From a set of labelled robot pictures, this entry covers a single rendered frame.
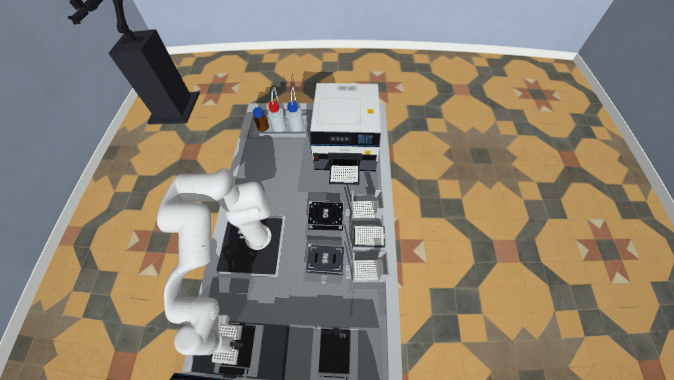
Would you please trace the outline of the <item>brown glass bottle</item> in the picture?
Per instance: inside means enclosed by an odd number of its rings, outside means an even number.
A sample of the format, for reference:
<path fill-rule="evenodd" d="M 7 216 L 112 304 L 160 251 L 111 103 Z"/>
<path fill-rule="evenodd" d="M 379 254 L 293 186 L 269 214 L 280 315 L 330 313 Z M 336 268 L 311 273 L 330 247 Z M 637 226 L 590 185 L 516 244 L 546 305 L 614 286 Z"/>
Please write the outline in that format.
<path fill-rule="evenodd" d="M 258 131 L 264 132 L 264 131 L 268 130 L 269 125 L 268 125 L 268 122 L 267 122 L 267 119 L 266 119 L 265 115 L 264 115 L 264 120 L 256 121 L 256 118 L 254 118 L 254 121 L 255 121 L 255 124 L 257 126 Z"/>

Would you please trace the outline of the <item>white plastic bottle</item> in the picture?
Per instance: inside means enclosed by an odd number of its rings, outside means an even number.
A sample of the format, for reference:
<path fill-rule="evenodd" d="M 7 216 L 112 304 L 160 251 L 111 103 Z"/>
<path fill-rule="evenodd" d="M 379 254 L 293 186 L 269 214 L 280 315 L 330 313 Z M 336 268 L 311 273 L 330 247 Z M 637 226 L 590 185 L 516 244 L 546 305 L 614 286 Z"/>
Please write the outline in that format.
<path fill-rule="evenodd" d="M 286 112 L 289 128 L 291 132 L 294 133 L 301 132 L 304 129 L 302 112 L 300 109 L 299 111 L 300 111 L 299 114 L 295 117 L 289 116 L 288 111 Z"/>
<path fill-rule="evenodd" d="M 280 108 L 281 114 L 277 117 L 272 117 L 268 112 L 269 120 L 272 126 L 272 130 L 276 133 L 281 133 L 286 130 L 286 122 L 283 114 L 283 110 Z"/>

